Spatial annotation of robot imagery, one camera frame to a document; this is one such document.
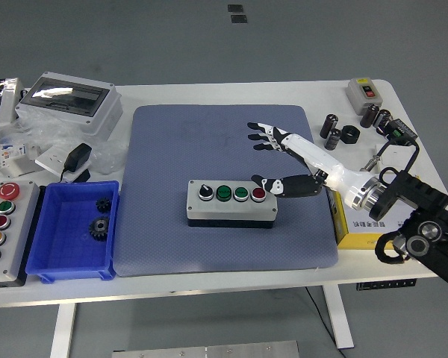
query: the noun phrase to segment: white robotic hand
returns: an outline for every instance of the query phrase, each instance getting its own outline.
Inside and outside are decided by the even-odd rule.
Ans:
[[[314,143],[280,128],[262,123],[248,123],[251,129],[262,134],[250,134],[250,140],[265,140],[254,145],[255,150],[284,151],[307,166],[312,175],[297,175],[295,177],[264,179],[259,175],[252,180],[266,191],[278,197],[295,198],[316,195],[324,185],[342,195],[346,205],[354,209],[367,208],[370,211],[375,191],[382,191],[382,184],[369,172],[355,172],[346,169],[342,163],[317,147]]]

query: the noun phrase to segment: blue mat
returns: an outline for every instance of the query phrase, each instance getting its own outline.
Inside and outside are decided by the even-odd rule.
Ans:
[[[187,226],[191,179],[250,180],[308,174],[290,155],[255,151],[247,122],[312,141],[305,112],[278,105],[158,105],[137,108],[116,220],[119,276],[329,267],[337,245],[325,190],[278,199],[272,229]]]

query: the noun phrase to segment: cardboard box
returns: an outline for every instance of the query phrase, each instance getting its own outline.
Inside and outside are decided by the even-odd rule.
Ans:
[[[327,195],[339,249],[375,249],[379,237],[384,233],[398,230],[413,211],[407,204],[397,201],[387,215],[376,222],[370,218],[368,211],[355,210],[346,206],[338,192],[329,190]],[[385,248],[392,249],[393,246],[388,243]]]

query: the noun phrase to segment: red emergency stop button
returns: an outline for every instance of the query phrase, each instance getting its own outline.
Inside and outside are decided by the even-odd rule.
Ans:
[[[256,203],[266,200],[266,191],[262,188],[254,188],[252,190],[251,199]]]
[[[20,186],[17,183],[5,183],[0,186],[0,199],[13,200],[20,193]]]

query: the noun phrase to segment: gear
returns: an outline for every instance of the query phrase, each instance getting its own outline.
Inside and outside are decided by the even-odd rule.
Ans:
[[[100,216],[99,218],[94,219],[88,229],[91,236],[97,241],[106,241],[108,238],[109,222],[110,219],[106,216]]]
[[[96,209],[100,213],[109,213],[111,210],[111,201],[108,198],[100,198],[96,201]]]

